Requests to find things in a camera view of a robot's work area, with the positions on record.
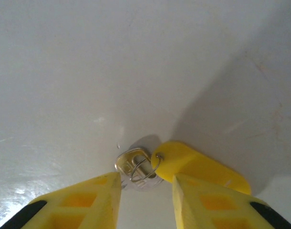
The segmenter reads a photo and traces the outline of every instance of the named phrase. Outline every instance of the yellow key tag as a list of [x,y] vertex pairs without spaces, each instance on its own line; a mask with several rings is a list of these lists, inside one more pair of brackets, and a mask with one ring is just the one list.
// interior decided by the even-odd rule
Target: yellow key tag
[[[157,154],[161,155],[163,160],[159,160]],[[170,183],[175,174],[181,173],[251,194],[249,183],[242,175],[181,142],[170,141],[161,144],[152,154],[152,167],[155,168],[159,161],[156,174]]]

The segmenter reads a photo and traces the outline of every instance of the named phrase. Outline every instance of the white surface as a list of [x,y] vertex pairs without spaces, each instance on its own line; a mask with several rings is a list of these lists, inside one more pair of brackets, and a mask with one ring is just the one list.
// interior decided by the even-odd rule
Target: white surface
[[[291,0],[0,0],[0,226],[141,138],[235,168],[291,222]],[[119,229],[175,227],[171,185],[122,194]]]

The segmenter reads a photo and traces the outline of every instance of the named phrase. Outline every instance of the key ring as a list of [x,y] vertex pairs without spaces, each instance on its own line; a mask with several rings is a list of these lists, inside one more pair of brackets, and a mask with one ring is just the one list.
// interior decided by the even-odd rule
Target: key ring
[[153,171],[151,173],[149,173],[148,175],[140,178],[140,179],[137,179],[137,180],[133,180],[133,176],[134,176],[134,173],[136,172],[136,170],[142,165],[142,163],[144,163],[145,161],[147,161],[147,159],[143,159],[141,162],[139,162],[133,169],[132,173],[131,173],[131,178],[130,178],[130,181],[135,183],[135,182],[138,182],[138,181],[142,181],[144,179],[147,179],[149,176],[151,176],[152,174],[154,174],[156,172],[156,170],[158,169],[160,163],[164,160],[164,157],[161,153],[157,153],[156,154],[156,158],[158,159],[158,164],[157,166],[153,169]]

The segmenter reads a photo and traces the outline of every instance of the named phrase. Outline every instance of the yellow plastic tag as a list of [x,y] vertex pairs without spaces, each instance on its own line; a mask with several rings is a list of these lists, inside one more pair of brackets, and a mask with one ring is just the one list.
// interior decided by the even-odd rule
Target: yellow plastic tag
[[251,194],[249,183],[242,175],[181,142],[171,141],[160,145],[151,157],[153,168],[158,164],[157,153],[161,153],[164,160],[156,174],[170,183],[175,174],[181,173]]

